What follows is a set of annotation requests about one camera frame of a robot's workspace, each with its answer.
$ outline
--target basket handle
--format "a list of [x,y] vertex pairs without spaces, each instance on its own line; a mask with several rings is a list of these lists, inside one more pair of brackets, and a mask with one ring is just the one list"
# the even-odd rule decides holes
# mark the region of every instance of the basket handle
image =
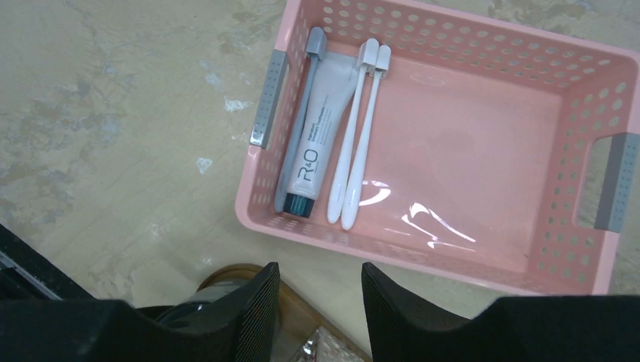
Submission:
[[612,137],[595,229],[622,231],[639,146],[638,134],[620,133]]
[[266,77],[262,87],[262,95],[260,95],[254,129],[251,131],[251,138],[249,139],[251,145],[266,149],[269,144],[275,108],[278,105],[280,89],[282,88],[287,66],[287,53],[274,50],[271,53],[269,67],[266,69]]

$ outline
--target basket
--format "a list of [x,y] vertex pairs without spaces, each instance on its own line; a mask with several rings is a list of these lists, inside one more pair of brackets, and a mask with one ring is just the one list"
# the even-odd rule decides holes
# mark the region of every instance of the basket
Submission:
[[[349,232],[326,221],[348,112],[311,217],[272,206],[313,26],[328,51],[355,56],[370,37],[392,48]],[[289,0],[236,214],[258,232],[508,293],[606,293],[640,139],[638,60],[408,0]],[[580,227],[589,150],[612,136],[595,228]]]

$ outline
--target basket bottom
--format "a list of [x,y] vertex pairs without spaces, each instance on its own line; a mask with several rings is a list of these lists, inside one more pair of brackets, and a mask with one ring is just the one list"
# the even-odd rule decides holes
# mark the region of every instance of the basket bottom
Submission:
[[[335,43],[330,50],[357,51]],[[370,89],[368,78],[360,123]],[[523,272],[561,106],[556,94],[393,58],[350,233]],[[315,224],[328,225],[349,108],[309,220]]]

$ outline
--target perforated basket wall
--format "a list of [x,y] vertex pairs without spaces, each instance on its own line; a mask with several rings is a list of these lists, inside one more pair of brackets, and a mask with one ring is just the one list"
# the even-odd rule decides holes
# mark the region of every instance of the perforated basket wall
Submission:
[[[467,72],[562,98],[528,264],[508,271],[275,214],[272,203],[305,77],[309,30],[330,44],[375,37],[395,58]],[[411,1],[290,0],[275,50],[289,66],[278,111],[274,56],[254,128],[236,213],[249,228],[306,244],[514,293],[606,293],[638,147],[638,55]],[[619,135],[612,149],[597,229],[575,217],[591,145]]]

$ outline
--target toothbrush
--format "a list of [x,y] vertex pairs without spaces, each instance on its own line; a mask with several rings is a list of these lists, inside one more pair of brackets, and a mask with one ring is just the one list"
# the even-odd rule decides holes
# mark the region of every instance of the toothbrush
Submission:
[[371,88],[371,95],[369,96],[365,123],[362,125],[360,140],[358,140],[358,148],[355,151],[355,159],[353,160],[353,168],[349,175],[349,182],[346,185],[346,195],[341,218],[342,227],[345,230],[350,230],[353,227],[355,217],[358,215],[358,204],[360,203],[360,194],[362,193],[362,180],[365,178],[365,165],[367,163],[371,123],[374,119],[378,87],[380,86],[380,79],[386,77],[386,72],[389,70],[390,60],[391,48],[386,45],[382,45],[378,51],[378,58],[376,60],[374,83]]
[[358,74],[358,84],[355,87],[355,94],[349,113],[349,122],[346,124],[344,140],[340,148],[340,157],[334,174],[334,181],[331,183],[331,193],[329,194],[329,204],[327,206],[327,220],[333,224],[340,218],[340,211],[344,203],[344,192],[346,182],[349,178],[349,163],[351,162],[351,151],[353,149],[353,139],[355,138],[355,124],[358,122],[358,110],[360,110],[360,98],[362,86],[365,83],[367,72],[373,72],[378,58],[380,44],[376,39],[369,39],[362,43],[356,65],[360,68]]
[[291,176],[291,168],[294,166],[294,158],[296,157],[298,150],[298,143],[300,143],[300,138],[302,137],[306,107],[309,104],[309,93],[311,92],[313,78],[315,77],[315,70],[318,68],[318,61],[325,57],[326,50],[327,35],[321,27],[316,26],[311,29],[309,41],[306,43],[306,53],[311,59],[311,64],[309,65],[309,72],[307,73],[304,90],[302,97],[300,98],[300,106],[296,113],[296,120],[294,122],[294,126],[291,128],[291,137],[289,137],[285,160],[283,161],[282,168],[280,169],[278,185],[275,188],[273,208],[276,213],[281,213],[285,209],[287,185],[289,184],[289,177]]

